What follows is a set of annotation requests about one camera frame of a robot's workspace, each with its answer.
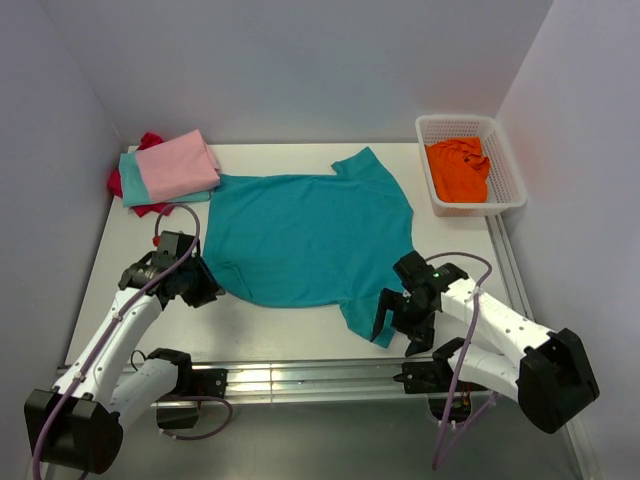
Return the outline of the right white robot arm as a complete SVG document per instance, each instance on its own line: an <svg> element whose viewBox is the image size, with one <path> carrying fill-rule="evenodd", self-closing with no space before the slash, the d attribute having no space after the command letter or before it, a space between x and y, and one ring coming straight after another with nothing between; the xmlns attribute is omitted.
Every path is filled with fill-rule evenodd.
<svg viewBox="0 0 640 480"><path fill-rule="evenodd" d="M395 375L407 394L488 389L518 403L529 421L551 434L600 395L584 345L569 329L534 323L484 292L451 263L403 278L404 290L383 289L372 335L386 322L405 334L407 361ZM456 337L435 348L436 314L464 322L489 341L485 350Z"/></svg>

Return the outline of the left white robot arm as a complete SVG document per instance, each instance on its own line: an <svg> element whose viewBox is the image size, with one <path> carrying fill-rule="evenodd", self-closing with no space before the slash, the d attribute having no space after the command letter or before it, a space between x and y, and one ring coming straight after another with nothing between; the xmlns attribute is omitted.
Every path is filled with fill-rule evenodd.
<svg viewBox="0 0 640 480"><path fill-rule="evenodd" d="M128 268L76 362L50 389L33 390L25 402L33 477L42 478L43 464L83 476L104 473L126 430L156 401L222 402L223 392L197 387L186 352L158 348L133 375L121 376L138 341L171 300L200 307L222 292L201 256L190 250L150 252Z"/></svg>

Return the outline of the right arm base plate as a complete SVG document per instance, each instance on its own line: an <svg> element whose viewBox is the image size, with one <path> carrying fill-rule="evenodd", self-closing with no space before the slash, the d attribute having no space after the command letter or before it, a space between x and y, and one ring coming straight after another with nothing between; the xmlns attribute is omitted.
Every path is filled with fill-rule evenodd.
<svg viewBox="0 0 640 480"><path fill-rule="evenodd" d="M404 362L393 381L403 385L405 394L446 393L453 370L446 361Z"/></svg>

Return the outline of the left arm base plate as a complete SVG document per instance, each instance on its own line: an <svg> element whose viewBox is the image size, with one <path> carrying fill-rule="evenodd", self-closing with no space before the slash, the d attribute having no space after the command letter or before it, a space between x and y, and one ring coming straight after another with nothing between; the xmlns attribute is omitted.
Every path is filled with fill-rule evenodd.
<svg viewBox="0 0 640 480"><path fill-rule="evenodd" d="M223 368L194 369L189 392L194 396L224 398L228 370Z"/></svg>

